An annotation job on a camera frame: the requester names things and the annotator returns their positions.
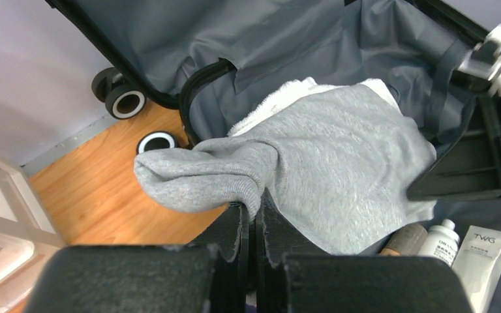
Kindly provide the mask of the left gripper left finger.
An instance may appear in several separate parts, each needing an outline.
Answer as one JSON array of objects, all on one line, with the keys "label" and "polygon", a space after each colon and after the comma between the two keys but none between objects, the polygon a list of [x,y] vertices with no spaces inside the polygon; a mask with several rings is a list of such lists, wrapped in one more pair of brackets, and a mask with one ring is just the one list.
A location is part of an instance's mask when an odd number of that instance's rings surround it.
[{"label": "left gripper left finger", "polygon": [[26,312],[244,312],[249,215],[232,203],[185,245],[77,245],[46,264]]}]

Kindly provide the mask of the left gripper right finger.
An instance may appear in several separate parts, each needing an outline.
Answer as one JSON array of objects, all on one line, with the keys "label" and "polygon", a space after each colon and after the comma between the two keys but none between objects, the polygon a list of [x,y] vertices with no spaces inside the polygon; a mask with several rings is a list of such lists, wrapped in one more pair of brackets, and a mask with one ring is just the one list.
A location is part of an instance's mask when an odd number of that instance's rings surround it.
[{"label": "left gripper right finger", "polygon": [[262,195],[255,219],[259,312],[469,312],[457,275],[440,260],[334,256],[306,239]]}]

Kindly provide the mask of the grey garment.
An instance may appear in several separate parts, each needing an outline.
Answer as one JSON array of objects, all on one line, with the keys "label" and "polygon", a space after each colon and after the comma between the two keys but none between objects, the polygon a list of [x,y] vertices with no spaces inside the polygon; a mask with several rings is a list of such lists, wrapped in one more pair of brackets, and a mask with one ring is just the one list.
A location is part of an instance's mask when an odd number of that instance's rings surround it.
[{"label": "grey garment", "polygon": [[193,149],[139,154],[134,174],[157,203],[184,213],[243,203],[250,218],[269,191],[281,215],[330,254],[357,254],[399,228],[433,217],[434,201],[406,189],[434,147],[379,79],[312,85],[246,131]]}]

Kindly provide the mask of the white towel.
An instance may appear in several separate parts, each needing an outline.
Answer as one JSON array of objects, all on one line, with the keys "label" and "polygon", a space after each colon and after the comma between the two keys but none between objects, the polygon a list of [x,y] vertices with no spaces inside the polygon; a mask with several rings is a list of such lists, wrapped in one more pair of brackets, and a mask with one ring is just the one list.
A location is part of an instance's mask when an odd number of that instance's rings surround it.
[{"label": "white towel", "polygon": [[324,85],[312,77],[292,80],[266,96],[245,118],[229,131],[229,137],[258,135],[272,130],[274,136],[302,137],[304,131],[319,135],[381,130],[402,130],[413,123],[404,116],[389,87],[379,78],[353,85]]}]

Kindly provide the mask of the white black space suitcase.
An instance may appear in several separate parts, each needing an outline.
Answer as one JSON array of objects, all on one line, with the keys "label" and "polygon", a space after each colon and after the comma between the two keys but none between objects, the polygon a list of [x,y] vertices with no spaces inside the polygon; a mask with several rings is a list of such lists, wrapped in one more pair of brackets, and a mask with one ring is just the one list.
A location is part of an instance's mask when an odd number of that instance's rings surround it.
[{"label": "white black space suitcase", "polygon": [[[276,86],[383,80],[441,153],[476,94],[458,64],[487,30],[445,1],[50,1],[191,144],[227,135]],[[501,198],[436,200],[435,218],[501,231]],[[501,277],[490,312],[501,312]]]}]

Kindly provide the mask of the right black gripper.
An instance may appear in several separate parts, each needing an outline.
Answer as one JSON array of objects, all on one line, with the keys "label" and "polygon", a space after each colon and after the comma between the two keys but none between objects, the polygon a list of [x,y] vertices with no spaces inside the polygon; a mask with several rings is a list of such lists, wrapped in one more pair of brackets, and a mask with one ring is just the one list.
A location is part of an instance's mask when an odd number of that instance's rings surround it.
[{"label": "right black gripper", "polygon": [[501,198],[501,96],[474,95],[460,126],[439,140],[442,151],[408,187],[410,200]]}]

